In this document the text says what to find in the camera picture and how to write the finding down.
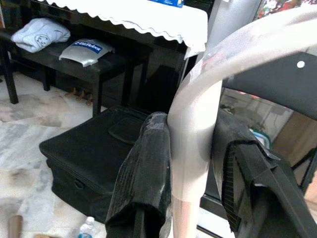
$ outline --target black bench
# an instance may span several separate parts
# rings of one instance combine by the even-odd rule
[[[7,51],[9,51],[14,45],[14,43],[10,40],[10,37],[10,33],[5,32],[4,30],[1,31],[1,62],[3,65],[4,77],[8,86],[10,101],[12,103],[18,103],[7,53]],[[41,72],[43,73],[43,88],[46,91],[50,90],[50,81],[52,77],[55,77],[56,71],[91,83],[94,101],[93,116],[100,113],[102,102],[102,84],[107,80],[125,73],[121,104],[125,106],[128,105],[134,67],[140,64],[143,65],[140,79],[140,83],[142,84],[147,76],[149,56],[152,52],[152,48],[141,44],[135,44],[131,46],[129,50],[118,49],[115,54],[107,53],[99,59],[98,63],[88,67],[83,67],[80,63],[72,60],[58,59],[62,51],[73,41],[75,40],[72,39],[65,43],[53,43],[36,53],[30,53],[25,50],[18,49],[18,53],[14,55],[14,58],[20,62],[27,63],[30,61],[36,63],[37,66],[41,68]]]

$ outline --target black suitcase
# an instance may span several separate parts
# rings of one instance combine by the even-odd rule
[[[104,223],[119,168],[147,115],[113,107],[40,144],[53,172],[52,191]]]

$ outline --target marble floor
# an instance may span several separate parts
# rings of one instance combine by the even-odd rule
[[[9,102],[5,82],[0,83],[0,238],[7,238],[7,221],[13,215],[24,218],[22,238],[75,238],[86,217],[52,193],[52,173],[38,145],[89,119],[92,106],[54,87],[46,92],[23,74],[15,73],[14,80],[16,105]],[[234,237],[224,219],[201,210],[199,220],[223,238]],[[103,224],[97,223],[96,231],[96,238],[106,237]],[[197,237],[209,238],[199,231]]]

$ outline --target blue box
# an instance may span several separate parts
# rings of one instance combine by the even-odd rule
[[[175,6],[179,8],[182,8],[184,5],[184,0],[149,0],[149,1],[155,1],[165,5]]]

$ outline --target white dot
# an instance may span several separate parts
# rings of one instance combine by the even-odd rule
[[[304,68],[305,67],[305,62],[304,61],[298,61],[297,62],[297,68]]]

